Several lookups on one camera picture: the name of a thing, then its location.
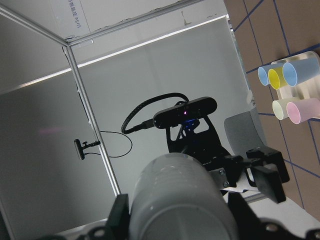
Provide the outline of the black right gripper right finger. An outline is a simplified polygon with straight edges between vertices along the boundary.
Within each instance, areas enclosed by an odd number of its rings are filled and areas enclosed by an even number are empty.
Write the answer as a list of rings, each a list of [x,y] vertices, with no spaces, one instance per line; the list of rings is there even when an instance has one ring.
[[[227,203],[237,224],[240,240],[257,240],[260,219],[240,193],[230,192]]]

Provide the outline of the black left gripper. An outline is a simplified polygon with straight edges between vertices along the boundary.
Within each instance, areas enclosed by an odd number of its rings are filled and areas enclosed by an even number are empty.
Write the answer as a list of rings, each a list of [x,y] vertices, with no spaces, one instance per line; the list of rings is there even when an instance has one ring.
[[[230,153],[222,146],[218,133],[208,116],[203,118],[208,129],[195,133],[200,125],[196,119],[184,122],[178,132],[176,140],[171,140],[171,130],[165,129],[168,151],[189,155],[202,164],[206,170],[215,170],[223,167],[225,156]],[[251,172],[258,190],[274,203],[286,201],[282,183],[290,181],[282,153],[268,146],[258,146],[246,152],[249,160],[253,160]],[[264,166],[274,164],[276,170]]]

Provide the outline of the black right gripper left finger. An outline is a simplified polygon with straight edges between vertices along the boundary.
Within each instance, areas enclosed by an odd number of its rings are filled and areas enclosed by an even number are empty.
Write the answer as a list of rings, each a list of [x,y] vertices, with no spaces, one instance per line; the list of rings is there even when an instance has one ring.
[[[114,200],[106,222],[106,239],[126,240],[128,238],[129,223],[129,196],[128,194],[119,194]]]

